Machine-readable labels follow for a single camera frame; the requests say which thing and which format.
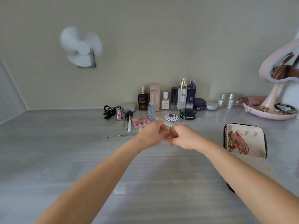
white round disc with black lines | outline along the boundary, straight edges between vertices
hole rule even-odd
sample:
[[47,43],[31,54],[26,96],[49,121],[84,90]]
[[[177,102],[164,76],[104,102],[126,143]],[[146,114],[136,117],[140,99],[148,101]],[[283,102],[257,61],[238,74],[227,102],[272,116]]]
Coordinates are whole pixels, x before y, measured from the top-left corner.
[[177,121],[179,119],[179,116],[177,116],[175,114],[167,114],[164,118],[167,121],[174,122],[174,121]]

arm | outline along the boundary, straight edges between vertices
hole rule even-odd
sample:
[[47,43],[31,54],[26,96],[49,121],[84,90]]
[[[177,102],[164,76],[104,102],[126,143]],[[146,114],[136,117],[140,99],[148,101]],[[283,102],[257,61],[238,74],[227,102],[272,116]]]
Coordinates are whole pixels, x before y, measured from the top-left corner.
[[162,121],[146,126],[61,195],[35,224],[91,223],[136,155],[167,135]]
[[169,131],[166,143],[203,153],[261,223],[298,223],[299,198],[290,191],[185,125]]

hand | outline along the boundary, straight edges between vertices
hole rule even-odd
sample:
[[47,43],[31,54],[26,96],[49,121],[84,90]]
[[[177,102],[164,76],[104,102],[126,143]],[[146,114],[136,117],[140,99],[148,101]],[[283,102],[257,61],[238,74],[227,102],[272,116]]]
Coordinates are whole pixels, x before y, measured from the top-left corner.
[[161,121],[155,121],[146,127],[141,127],[139,133],[135,136],[145,148],[156,146],[159,142],[169,135],[166,125]]
[[178,145],[184,149],[196,149],[200,151],[211,142],[186,125],[176,125],[171,127],[169,133],[170,138],[165,138],[164,141],[167,144]]

pink eyeshadow palette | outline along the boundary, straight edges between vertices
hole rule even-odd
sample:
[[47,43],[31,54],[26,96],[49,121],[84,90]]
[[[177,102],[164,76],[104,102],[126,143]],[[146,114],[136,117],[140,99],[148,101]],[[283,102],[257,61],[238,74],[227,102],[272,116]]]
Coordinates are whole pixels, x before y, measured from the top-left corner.
[[138,116],[131,118],[131,121],[135,128],[144,127],[150,123],[149,119],[146,116]]

person's left hand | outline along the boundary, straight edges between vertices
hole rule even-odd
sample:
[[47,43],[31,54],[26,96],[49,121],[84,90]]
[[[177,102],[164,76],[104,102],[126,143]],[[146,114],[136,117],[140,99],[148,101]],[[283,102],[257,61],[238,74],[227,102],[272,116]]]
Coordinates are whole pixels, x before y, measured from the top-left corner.
[[145,127],[140,127],[139,133],[135,136],[144,144],[145,148],[156,146],[169,135],[166,125],[161,121],[155,121]]

